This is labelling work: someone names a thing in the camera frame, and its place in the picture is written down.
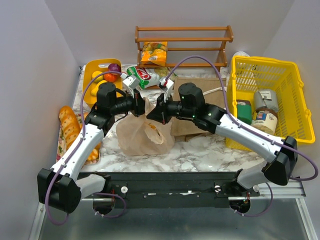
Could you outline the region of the orange plastic grocery bag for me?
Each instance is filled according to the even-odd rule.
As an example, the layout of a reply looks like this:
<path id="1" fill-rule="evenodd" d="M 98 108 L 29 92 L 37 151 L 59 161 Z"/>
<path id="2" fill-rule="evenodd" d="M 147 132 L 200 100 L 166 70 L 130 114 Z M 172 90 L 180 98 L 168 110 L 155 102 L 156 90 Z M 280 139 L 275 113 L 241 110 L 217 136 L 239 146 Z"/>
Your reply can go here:
<path id="1" fill-rule="evenodd" d="M 171 123 L 161 124 L 147 119 L 155 106 L 145 100 L 145 114 L 135 117 L 130 114 L 116 126 L 118 146 L 125 155 L 163 155 L 170 152 L 175 145 L 175 138 L 171 135 Z"/>

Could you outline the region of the burlap tote bag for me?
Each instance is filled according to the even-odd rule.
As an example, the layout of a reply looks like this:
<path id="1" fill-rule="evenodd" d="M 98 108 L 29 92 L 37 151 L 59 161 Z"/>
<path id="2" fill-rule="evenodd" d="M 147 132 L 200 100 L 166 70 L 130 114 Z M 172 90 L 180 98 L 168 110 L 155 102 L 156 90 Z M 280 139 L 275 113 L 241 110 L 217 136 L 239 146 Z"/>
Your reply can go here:
<path id="1" fill-rule="evenodd" d="M 218 89 L 221 83 L 217 77 L 177 77 L 174 82 L 173 100 L 179 101 L 179 87 L 185 83 L 193 83 L 202 90 L 203 93 Z M 205 102 L 225 108 L 222 90 L 216 90 L 204 96 Z M 171 135 L 176 142 L 188 142 L 191 138 L 207 133 L 195 126 L 191 121 L 179 120 L 173 117 L 171 119 Z"/>

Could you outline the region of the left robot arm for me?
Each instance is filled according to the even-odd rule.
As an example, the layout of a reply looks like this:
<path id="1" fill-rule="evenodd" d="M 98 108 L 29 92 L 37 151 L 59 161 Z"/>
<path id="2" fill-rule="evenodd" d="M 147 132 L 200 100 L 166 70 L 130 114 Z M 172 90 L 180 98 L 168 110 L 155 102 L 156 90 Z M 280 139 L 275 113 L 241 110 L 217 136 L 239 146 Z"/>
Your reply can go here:
<path id="1" fill-rule="evenodd" d="M 79 179 L 79 173 L 94 150 L 115 123 L 115 116 L 132 113 L 141 116 L 145 112 L 145 100 L 131 77 L 123 81 L 125 91 L 111 82 L 98 87 L 96 103 L 82 121 L 82 130 L 63 157 L 50 169 L 41 169 L 37 175 L 39 201 L 46 208 L 53 207 L 67 214 L 72 213 L 80 200 L 108 188 L 110 177 L 104 173 L 92 173 Z"/>

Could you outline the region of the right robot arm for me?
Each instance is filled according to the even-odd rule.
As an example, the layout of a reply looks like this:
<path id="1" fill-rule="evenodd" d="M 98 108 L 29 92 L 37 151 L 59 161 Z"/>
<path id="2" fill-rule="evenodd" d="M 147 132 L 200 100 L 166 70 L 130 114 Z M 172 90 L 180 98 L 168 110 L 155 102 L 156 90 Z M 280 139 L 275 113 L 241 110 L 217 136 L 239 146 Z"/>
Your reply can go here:
<path id="1" fill-rule="evenodd" d="M 264 162 L 239 170 L 232 183 L 234 187 L 248 190 L 266 182 L 288 184 L 298 160 L 297 141 L 293 137 L 281 139 L 267 134 L 228 114 L 226 109 L 206 103 L 202 90 L 193 83 L 182 84 L 178 93 L 179 101 L 162 93 L 146 117 L 164 125 L 173 117 L 191 121 L 201 130 L 229 138 L 256 152 Z"/>

